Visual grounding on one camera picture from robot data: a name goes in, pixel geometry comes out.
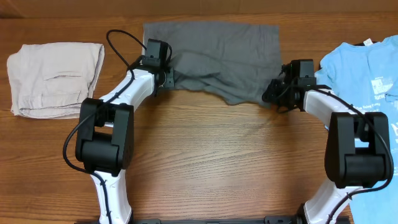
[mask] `wooden table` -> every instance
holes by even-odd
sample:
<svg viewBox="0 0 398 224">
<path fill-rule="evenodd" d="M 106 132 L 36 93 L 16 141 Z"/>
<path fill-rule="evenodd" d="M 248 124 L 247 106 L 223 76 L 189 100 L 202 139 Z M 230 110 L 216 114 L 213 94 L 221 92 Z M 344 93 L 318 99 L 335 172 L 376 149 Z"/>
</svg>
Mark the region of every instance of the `wooden table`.
<svg viewBox="0 0 398 224">
<path fill-rule="evenodd" d="M 398 33 L 398 15 L 391 13 L 0 20 L 0 223 L 61 224 L 99 215 L 93 181 L 62 159 L 62 144 L 77 119 L 14 116 L 8 56 L 22 44 L 104 43 L 98 98 L 123 79 L 126 69 L 106 43 L 107 30 L 142 37 L 144 22 L 195 20 L 278 24 L 284 63 L 313 58 L 316 67 L 342 42 L 382 41 Z M 112 39 L 129 61 L 141 52 L 128 37 Z M 134 128 L 126 178 L 136 218 L 294 214 L 325 178 L 327 132 L 320 121 L 298 111 L 278 115 L 249 103 L 227 106 L 206 93 L 173 91 L 147 99 L 136 111 Z M 75 138 L 68 155 L 77 163 L 74 147 Z"/>
</svg>

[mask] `shirt sleeve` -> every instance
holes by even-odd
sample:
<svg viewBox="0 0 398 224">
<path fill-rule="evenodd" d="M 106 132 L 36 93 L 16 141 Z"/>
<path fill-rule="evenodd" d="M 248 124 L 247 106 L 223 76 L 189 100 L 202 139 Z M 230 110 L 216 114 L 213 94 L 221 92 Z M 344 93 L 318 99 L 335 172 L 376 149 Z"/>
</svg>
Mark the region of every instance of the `shirt sleeve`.
<svg viewBox="0 0 398 224">
<path fill-rule="evenodd" d="M 395 81 L 391 89 L 386 93 L 386 101 L 393 102 L 398 100 L 398 79 Z"/>
<path fill-rule="evenodd" d="M 317 85 L 327 85 L 333 91 L 335 90 L 335 70 L 329 60 L 329 55 L 326 55 L 321 61 L 321 69 L 315 72 L 317 78 Z"/>
</svg>

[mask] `black mounting bracket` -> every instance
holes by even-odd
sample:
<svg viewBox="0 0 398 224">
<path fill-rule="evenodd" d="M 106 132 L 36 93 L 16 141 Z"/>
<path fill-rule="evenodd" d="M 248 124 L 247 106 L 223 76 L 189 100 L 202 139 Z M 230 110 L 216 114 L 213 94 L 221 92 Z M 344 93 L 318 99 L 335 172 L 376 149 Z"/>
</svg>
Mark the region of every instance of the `black mounting bracket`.
<svg viewBox="0 0 398 224">
<path fill-rule="evenodd" d="M 159 78 L 159 89 L 173 90 L 174 89 L 174 69 L 171 67 L 165 71 L 165 80 Z"/>
<path fill-rule="evenodd" d="M 176 220 L 162 221 L 159 219 L 134 220 L 134 224 L 308 224 L 298 215 L 267 216 L 265 218 L 246 219 L 209 219 L 209 220 Z M 336 224 L 350 224 L 348 217 L 338 217 Z"/>
<path fill-rule="evenodd" d="M 326 85 L 317 85 L 314 75 L 313 60 L 293 60 L 282 66 L 280 74 L 284 78 L 274 78 L 262 95 L 264 102 L 272 103 L 278 107 L 286 107 L 289 110 L 299 108 L 304 111 L 303 102 L 305 92 L 315 89 L 330 89 Z"/>
<path fill-rule="evenodd" d="M 304 203 L 302 203 L 296 215 L 266 216 L 264 224 L 308 224 L 304 214 Z M 337 217 L 335 224 L 350 224 L 348 217 Z"/>
</svg>

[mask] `wood grain surface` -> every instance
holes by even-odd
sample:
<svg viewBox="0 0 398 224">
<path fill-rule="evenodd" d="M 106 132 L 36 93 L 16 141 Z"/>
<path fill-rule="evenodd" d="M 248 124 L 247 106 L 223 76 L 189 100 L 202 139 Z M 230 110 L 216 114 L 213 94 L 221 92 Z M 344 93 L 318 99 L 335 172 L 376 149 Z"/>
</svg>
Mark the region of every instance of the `wood grain surface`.
<svg viewBox="0 0 398 224">
<path fill-rule="evenodd" d="M 0 17 L 20 18 L 386 11 L 398 12 L 398 1 L 112 0 L 109 2 L 107 0 L 0 0 Z"/>
<path fill-rule="evenodd" d="M 382 41 L 398 33 L 398 14 L 393 13 L 0 20 L 0 223 L 64 224 L 99 215 L 91 178 L 62 159 L 62 144 L 77 119 L 14 116 L 8 56 L 22 44 L 104 43 L 98 98 L 126 70 L 106 43 L 107 30 L 142 37 L 144 22 L 196 20 L 278 24 L 283 61 L 313 58 L 316 67 L 342 42 Z M 111 38 L 129 61 L 141 52 L 128 37 Z M 309 114 L 279 115 L 255 104 L 228 106 L 202 92 L 171 91 L 148 98 L 134 116 L 135 151 L 126 178 L 136 218 L 294 214 L 326 177 L 327 132 Z M 68 156 L 77 163 L 74 147 L 75 139 Z"/>
</svg>

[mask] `beige folded pants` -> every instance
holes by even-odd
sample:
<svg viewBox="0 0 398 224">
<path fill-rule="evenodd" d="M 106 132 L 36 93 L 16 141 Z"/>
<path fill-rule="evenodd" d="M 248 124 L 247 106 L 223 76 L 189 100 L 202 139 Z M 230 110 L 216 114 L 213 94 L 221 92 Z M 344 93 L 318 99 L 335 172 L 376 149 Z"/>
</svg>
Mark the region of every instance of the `beige folded pants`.
<svg viewBox="0 0 398 224">
<path fill-rule="evenodd" d="M 7 61 L 14 115 L 77 118 L 93 97 L 104 46 L 91 43 L 23 45 Z"/>
</svg>

